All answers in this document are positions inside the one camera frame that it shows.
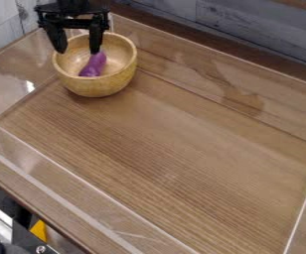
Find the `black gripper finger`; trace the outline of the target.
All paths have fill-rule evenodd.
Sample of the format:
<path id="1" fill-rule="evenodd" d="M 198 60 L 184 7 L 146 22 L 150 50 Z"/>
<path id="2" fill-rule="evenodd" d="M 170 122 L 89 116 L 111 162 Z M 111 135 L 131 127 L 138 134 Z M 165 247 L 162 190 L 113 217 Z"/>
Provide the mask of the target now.
<path id="1" fill-rule="evenodd" d="M 44 30 L 55 51 L 59 54 L 63 54 L 69 46 L 65 29 L 62 27 L 55 26 L 54 24 L 48 24 Z"/>
<path id="2" fill-rule="evenodd" d="M 90 53 L 95 55 L 99 52 L 102 44 L 102 28 L 99 24 L 91 24 L 89 27 L 89 48 Z"/>

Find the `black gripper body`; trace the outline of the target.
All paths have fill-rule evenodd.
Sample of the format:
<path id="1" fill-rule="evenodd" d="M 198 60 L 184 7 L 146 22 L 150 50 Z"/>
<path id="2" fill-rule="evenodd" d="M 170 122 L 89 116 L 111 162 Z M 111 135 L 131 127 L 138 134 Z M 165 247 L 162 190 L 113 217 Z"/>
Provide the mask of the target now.
<path id="1" fill-rule="evenodd" d="M 110 5 L 107 2 L 51 2 L 36 4 L 38 24 L 46 28 L 48 24 L 69 29 L 87 29 L 93 23 L 109 29 Z"/>

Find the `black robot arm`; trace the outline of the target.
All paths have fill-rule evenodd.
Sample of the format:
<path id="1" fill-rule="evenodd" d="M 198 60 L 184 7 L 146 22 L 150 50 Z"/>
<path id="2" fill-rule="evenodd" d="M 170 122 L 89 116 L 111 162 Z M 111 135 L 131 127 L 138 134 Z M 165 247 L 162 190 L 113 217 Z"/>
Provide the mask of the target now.
<path id="1" fill-rule="evenodd" d="M 109 29 L 109 5 L 102 0 L 54 0 L 38 4 L 38 25 L 46 31 L 55 51 L 63 54 L 69 48 L 66 29 L 82 29 L 89 33 L 89 50 L 99 52 L 103 32 Z"/>

